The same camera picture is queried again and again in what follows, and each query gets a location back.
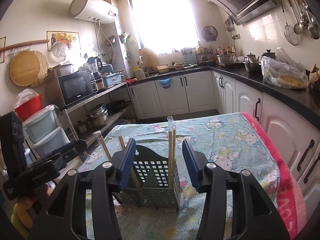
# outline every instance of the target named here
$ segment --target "black countertop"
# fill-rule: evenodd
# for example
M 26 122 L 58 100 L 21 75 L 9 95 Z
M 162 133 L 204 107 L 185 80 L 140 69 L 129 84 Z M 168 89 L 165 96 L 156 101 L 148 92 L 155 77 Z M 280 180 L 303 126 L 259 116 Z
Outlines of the black countertop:
M 184 70 L 171 70 L 168 73 L 152 75 L 140 79 L 132 85 L 158 80 L 160 78 L 178 76 L 182 74 L 213 70 L 232 77 L 260 92 L 267 93 L 287 105 L 320 131 L 320 92 L 313 92 L 310 89 L 287 89 L 273 86 L 263 80 L 261 73 L 250 73 L 244 67 L 226 68 L 223 66 L 204 66 L 187 68 Z

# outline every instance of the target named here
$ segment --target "window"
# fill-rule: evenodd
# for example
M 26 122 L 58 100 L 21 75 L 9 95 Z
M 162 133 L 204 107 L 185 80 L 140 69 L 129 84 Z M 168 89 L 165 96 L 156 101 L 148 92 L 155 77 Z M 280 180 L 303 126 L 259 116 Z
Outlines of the window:
M 199 40 L 188 0 L 130 0 L 141 47 L 158 55 Z

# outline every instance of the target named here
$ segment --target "red bucket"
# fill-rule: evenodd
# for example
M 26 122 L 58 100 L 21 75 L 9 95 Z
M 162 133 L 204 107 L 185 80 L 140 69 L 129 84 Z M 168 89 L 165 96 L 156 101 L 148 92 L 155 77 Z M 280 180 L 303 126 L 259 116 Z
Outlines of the red bucket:
M 34 113 L 42 109 L 42 95 L 36 96 L 27 102 L 23 103 L 21 106 L 18 106 L 15 111 L 18 116 L 23 120 L 27 120 Z

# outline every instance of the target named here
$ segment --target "microwave door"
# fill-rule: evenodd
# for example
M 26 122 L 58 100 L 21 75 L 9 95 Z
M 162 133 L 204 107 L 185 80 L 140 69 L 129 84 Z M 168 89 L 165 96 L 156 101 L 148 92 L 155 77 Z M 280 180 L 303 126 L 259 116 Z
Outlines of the microwave door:
M 66 106 L 93 94 L 87 71 L 61 76 L 58 79 Z

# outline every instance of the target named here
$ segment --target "frying pan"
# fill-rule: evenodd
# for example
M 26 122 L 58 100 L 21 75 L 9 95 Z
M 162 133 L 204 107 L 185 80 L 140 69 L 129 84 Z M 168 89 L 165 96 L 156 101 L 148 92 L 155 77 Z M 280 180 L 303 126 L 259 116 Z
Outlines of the frying pan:
M 107 109 L 108 111 L 115 113 L 120 111 L 122 108 L 124 108 L 124 105 L 127 103 L 132 103 L 132 101 L 125 101 L 125 100 L 114 101 L 110 104 L 107 104 Z

